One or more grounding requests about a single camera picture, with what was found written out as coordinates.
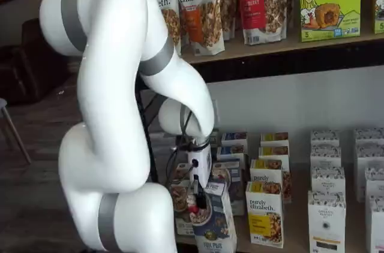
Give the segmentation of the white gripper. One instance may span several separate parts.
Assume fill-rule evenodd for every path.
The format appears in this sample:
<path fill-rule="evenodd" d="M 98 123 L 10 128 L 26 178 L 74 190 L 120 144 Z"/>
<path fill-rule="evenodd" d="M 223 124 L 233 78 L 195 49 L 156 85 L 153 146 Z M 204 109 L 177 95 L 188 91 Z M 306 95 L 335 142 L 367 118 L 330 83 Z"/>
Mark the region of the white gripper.
<path fill-rule="evenodd" d="M 193 184 L 193 194 L 197 207 L 206 209 L 204 190 L 208 184 L 212 169 L 211 145 L 205 144 L 188 152 L 188 163 L 191 165 L 190 182 Z"/>

